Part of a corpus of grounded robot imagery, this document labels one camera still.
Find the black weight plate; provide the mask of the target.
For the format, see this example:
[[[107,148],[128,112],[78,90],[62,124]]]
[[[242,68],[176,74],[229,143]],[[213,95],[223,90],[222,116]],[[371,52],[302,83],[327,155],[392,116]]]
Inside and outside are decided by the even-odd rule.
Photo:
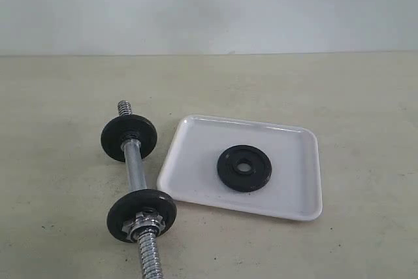
[[[272,164],[260,149],[236,145],[226,149],[218,158],[217,174],[229,188],[239,192],[253,192],[270,180]]]
[[[101,133],[101,146],[112,159],[125,162],[122,144],[135,139],[140,142],[140,155],[147,157],[157,144],[153,123],[143,116],[128,114],[110,120]]]
[[[159,237],[171,228],[176,219],[177,208],[172,197],[162,191],[156,189],[132,191],[116,201],[109,210],[106,225],[110,234],[122,242],[137,242],[139,238],[134,242],[126,239],[126,234],[122,231],[122,225],[123,222],[133,219],[139,212],[157,212],[163,217],[165,230],[160,235],[150,231]]]

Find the chrome star collar nut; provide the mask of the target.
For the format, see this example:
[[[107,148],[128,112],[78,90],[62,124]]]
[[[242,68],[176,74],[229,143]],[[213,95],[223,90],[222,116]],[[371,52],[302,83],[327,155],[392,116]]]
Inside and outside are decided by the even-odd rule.
[[[160,235],[165,230],[163,217],[157,212],[139,212],[136,216],[123,222],[122,231],[126,234],[126,239],[131,242],[136,241],[140,234],[145,231],[153,231]]]

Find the chrome threaded dumbbell bar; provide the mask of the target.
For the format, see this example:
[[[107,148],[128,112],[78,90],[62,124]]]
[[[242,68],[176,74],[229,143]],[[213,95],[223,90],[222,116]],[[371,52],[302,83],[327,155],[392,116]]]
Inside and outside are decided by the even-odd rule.
[[[130,102],[121,100],[118,103],[118,116],[133,114]],[[140,155],[140,142],[135,139],[127,140],[122,144],[125,156],[125,166],[129,189],[138,191],[151,189],[147,186],[144,172],[143,158]],[[147,231],[140,235],[135,244],[138,245],[140,268],[143,278],[163,278],[163,269],[157,247],[157,236]]]

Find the white rectangular plastic tray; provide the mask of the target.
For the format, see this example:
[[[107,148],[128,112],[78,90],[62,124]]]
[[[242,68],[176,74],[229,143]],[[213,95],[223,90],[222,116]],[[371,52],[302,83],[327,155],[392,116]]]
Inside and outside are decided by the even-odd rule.
[[[221,181],[217,161],[236,145],[255,147],[269,158],[265,186],[236,191]],[[189,115],[178,124],[157,187],[177,201],[312,221],[323,208],[317,138],[301,127]]]

